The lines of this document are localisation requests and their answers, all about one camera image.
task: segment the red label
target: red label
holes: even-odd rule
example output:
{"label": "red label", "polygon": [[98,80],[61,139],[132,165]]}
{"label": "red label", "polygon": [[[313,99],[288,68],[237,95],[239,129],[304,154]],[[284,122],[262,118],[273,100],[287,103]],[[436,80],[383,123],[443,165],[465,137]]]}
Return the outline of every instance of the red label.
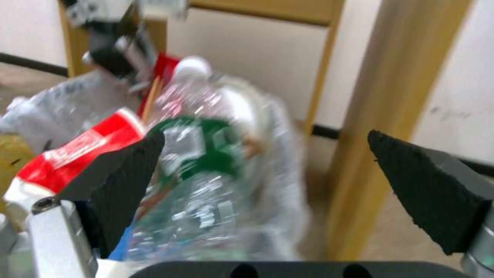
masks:
{"label": "red label", "polygon": [[137,117],[123,108],[65,146],[37,156],[17,176],[57,194],[101,153],[127,147],[143,137]]}

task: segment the floor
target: floor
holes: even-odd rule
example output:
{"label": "floor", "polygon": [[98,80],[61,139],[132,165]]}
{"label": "floor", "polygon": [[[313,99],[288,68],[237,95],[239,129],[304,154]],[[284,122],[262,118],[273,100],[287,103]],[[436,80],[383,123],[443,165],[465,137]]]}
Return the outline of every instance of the floor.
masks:
{"label": "floor", "polygon": [[[65,80],[64,77],[32,69],[0,63],[0,114],[16,96],[31,96]],[[307,199],[312,210],[308,233],[300,245],[307,260],[325,258],[325,213],[328,184],[325,172],[336,148],[336,141],[310,138],[307,150]],[[459,269],[459,255],[447,257],[424,231],[416,227],[393,195],[384,204],[369,238],[362,260],[370,261],[429,261]]]}

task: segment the white bottle cap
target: white bottle cap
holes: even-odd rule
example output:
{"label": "white bottle cap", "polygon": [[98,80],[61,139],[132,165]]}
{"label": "white bottle cap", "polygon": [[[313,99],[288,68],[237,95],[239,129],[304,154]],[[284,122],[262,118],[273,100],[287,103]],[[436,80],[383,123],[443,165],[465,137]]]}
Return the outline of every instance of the white bottle cap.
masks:
{"label": "white bottle cap", "polygon": [[200,56],[188,56],[177,64],[173,72],[173,77],[195,75],[209,78],[211,73],[211,65],[204,58]]}

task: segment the trash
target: trash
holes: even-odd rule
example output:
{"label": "trash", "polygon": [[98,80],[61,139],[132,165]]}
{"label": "trash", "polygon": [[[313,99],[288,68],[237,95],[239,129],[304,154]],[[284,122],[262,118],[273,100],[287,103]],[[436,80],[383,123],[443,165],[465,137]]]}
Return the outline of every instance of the trash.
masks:
{"label": "trash", "polygon": [[249,211],[235,129],[223,120],[181,116],[150,132],[165,135],[160,191],[170,194],[151,209],[152,198],[143,201],[148,211],[138,212],[128,258],[145,264],[154,257],[245,258],[248,243],[232,240]]}
{"label": "trash", "polygon": [[170,260],[298,259],[308,221],[303,152],[283,104],[211,74],[197,57],[182,61],[151,112],[148,129],[165,134],[165,147],[125,260],[138,270]]}
{"label": "trash", "polygon": [[11,220],[22,224],[37,200],[59,193],[99,154],[133,144],[144,134],[138,118],[122,108],[63,147],[37,156],[17,173],[3,196]]}
{"label": "trash", "polygon": [[17,99],[0,123],[21,135],[34,153],[59,148],[121,107],[138,108],[138,97],[93,71]]}

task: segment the crumpled plastic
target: crumpled plastic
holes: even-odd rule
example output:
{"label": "crumpled plastic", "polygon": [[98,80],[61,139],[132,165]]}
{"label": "crumpled plastic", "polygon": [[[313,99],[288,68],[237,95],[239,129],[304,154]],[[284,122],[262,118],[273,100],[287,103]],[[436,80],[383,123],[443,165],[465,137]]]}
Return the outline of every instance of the crumpled plastic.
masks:
{"label": "crumpled plastic", "polygon": [[69,79],[30,99],[17,98],[0,119],[0,132],[18,133],[34,153],[59,148],[122,107],[139,100],[99,71]]}
{"label": "crumpled plastic", "polygon": [[[228,188],[239,187],[229,186],[232,181],[220,173],[171,186],[168,196],[150,211],[154,221],[135,223],[126,260],[138,270],[173,260],[299,259],[297,244],[309,220],[303,144],[283,103],[242,79],[224,75],[181,84],[172,81],[156,106],[151,125],[184,114],[225,119],[241,133],[259,140],[263,151],[251,161],[244,160],[240,198],[224,199],[231,194]],[[179,135],[192,137],[191,129]],[[180,157],[165,156],[168,164]],[[225,206],[230,213],[221,213]]]}

